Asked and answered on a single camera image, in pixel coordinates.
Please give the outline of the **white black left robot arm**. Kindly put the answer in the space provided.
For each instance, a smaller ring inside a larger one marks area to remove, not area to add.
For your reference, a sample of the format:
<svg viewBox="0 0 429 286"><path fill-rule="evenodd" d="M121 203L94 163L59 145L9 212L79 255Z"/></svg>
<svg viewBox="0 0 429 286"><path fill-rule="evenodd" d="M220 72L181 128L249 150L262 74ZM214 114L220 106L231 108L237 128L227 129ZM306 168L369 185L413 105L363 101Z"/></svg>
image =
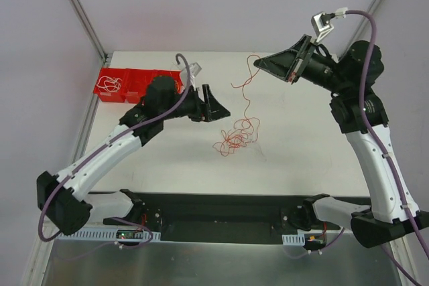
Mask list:
<svg viewBox="0 0 429 286"><path fill-rule="evenodd" d="M163 131L164 121L188 117L193 122L209 123L231 115L213 96L209 85L203 85L202 93L200 96L193 86L179 93L173 78L158 76L101 144L54 175L47 171L40 174L36 190L42 211L38 224L41 240L49 240L42 232L45 218L66 236L89 222L139 224L143 202L128 189L93 196L89 192L120 161Z"/></svg>

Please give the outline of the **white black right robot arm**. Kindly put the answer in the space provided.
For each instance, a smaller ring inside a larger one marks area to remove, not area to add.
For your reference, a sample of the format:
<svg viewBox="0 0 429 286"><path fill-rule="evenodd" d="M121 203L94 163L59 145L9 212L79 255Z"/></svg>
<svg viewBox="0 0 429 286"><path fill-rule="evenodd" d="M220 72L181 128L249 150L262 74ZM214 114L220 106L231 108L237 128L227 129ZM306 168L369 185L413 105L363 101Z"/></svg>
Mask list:
<svg viewBox="0 0 429 286"><path fill-rule="evenodd" d="M370 205L328 194L306 198L289 216L297 229L310 231L324 222L350 230L365 248L373 248L428 227L428 212L415 203L399 170L390 139L389 119L372 86L384 71L378 46L354 42L335 60L309 35L291 48L257 59L253 65L294 84L305 79L330 92L330 111L359 161Z"/></svg>

